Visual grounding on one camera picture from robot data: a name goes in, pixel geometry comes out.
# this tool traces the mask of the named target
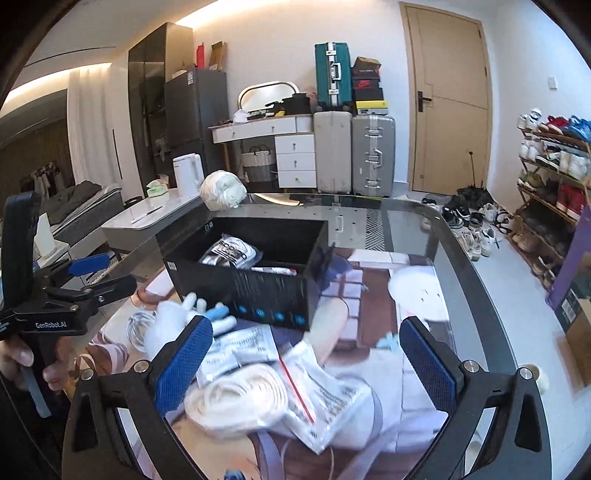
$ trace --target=door handle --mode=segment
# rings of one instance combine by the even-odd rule
[[[432,98],[424,97],[421,90],[418,91],[418,111],[419,112],[423,111],[423,102],[432,102],[432,101],[433,101]]]

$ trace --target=wooden door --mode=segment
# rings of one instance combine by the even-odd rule
[[[455,194],[475,180],[480,186],[491,128],[480,24],[429,9],[406,10],[415,83],[413,190]]]

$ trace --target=white dresser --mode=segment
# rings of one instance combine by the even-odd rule
[[[316,188],[314,134],[277,135],[275,152],[282,189]]]

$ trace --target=red sneaker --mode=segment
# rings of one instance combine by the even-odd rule
[[[569,208],[566,210],[566,214],[579,221],[583,209],[587,205],[587,197],[583,190],[571,188]]]
[[[556,208],[561,212],[566,213],[569,209],[570,204],[570,196],[572,195],[571,187],[565,185],[564,183],[560,186],[558,190],[558,200],[556,201]]]
[[[563,116],[559,116],[556,118],[553,116],[549,116],[546,125],[548,126],[548,130],[551,133],[564,135],[562,129],[569,125],[569,121]]]

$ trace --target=white kettle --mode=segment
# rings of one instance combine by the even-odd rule
[[[173,160],[174,177],[177,179],[178,194],[181,197],[199,195],[203,183],[203,166],[201,156],[190,153]]]

